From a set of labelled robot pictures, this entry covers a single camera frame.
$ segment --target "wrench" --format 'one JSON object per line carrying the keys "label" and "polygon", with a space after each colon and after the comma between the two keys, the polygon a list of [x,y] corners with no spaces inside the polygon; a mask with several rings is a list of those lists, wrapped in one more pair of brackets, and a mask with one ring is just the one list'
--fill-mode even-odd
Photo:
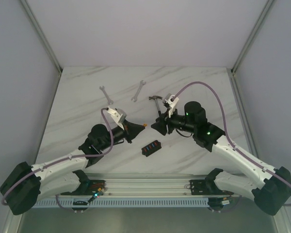
{"label": "wrench", "polygon": [[113,100],[110,99],[110,97],[108,96],[107,92],[105,91],[105,87],[100,86],[99,89],[102,90],[102,92],[105,94],[105,97],[107,98],[108,104],[113,104]]}
{"label": "wrench", "polygon": [[133,100],[134,102],[137,101],[137,97],[138,97],[138,95],[139,95],[139,92],[141,91],[142,86],[145,85],[145,84],[146,84],[146,82],[144,82],[143,80],[140,81],[139,88],[138,88],[138,90],[137,90],[135,96],[134,96],[133,98],[131,98],[131,100]]}

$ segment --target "hammer head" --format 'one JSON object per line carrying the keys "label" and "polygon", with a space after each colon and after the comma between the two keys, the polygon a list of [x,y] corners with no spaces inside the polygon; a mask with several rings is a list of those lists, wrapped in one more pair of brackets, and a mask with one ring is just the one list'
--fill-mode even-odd
{"label": "hammer head", "polygon": [[162,97],[160,96],[149,96],[149,100],[157,100],[157,99],[163,99]]}

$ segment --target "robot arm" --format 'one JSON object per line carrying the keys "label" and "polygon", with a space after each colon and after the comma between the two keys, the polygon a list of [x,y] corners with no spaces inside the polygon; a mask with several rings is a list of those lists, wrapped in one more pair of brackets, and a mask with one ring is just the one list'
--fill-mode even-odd
{"label": "robot arm", "polygon": [[126,114],[122,110],[108,108],[108,113],[117,123],[117,127],[111,132],[108,132],[105,125],[95,125],[78,150],[46,163],[29,166],[23,162],[15,167],[0,187],[0,192],[14,215],[26,212],[37,200],[49,196],[76,191],[82,195],[89,185],[83,170],[102,159],[105,154],[102,150],[117,145],[124,139],[132,143],[145,129],[143,125],[125,120]]}
{"label": "robot arm", "polygon": [[246,177],[234,176],[216,168],[206,178],[206,186],[210,190],[217,188],[240,194],[254,200],[262,211],[275,215],[291,196],[291,188],[275,176],[291,184],[290,172],[284,167],[274,168],[229,140],[226,132],[208,122],[205,109],[200,103],[195,101],[186,103],[185,115],[179,115],[176,109],[178,100],[169,94],[163,100],[167,111],[161,114],[151,127],[163,135],[171,134],[174,129],[192,133],[196,144],[209,152],[223,156],[246,175]]}

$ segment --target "hammer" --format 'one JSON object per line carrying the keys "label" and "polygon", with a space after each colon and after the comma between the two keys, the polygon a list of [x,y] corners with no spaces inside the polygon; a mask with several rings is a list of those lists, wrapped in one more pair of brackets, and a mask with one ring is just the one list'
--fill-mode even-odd
{"label": "hammer", "polygon": [[161,110],[160,110],[159,103],[158,103],[157,99],[162,100],[163,98],[160,97],[160,96],[150,96],[149,97],[149,100],[155,100],[157,111],[159,112],[159,116],[161,116],[162,113],[161,113]]}

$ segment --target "white tabletop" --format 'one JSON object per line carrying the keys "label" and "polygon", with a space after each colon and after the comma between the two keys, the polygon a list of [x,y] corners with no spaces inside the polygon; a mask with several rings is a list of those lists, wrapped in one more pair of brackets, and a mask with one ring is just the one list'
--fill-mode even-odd
{"label": "white tabletop", "polygon": [[[141,80],[146,81],[138,100],[131,101]],[[150,127],[158,117],[155,102],[149,96],[177,93],[192,81],[203,81],[218,93],[226,113],[229,135],[248,149],[226,68],[222,67],[65,67],[42,140],[37,163],[69,154],[86,139],[91,128],[104,123],[100,109],[107,100],[99,89],[105,86],[114,104],[127,113],[132,123],[148,126],[132,142],[114,146],[97,164],[87,168],[93,173],[186,173],[205,175],[214,168],[238,172],[233,164],[200,148],[191,138],[176,132],[163,136]],[[204,86],[189,87],[180,96],[178,112],[195,100],[206,109],[208,121],[223,128],[222,115],[213,94]],[[149,157],[141,148],[159,140],[162,149]]]}

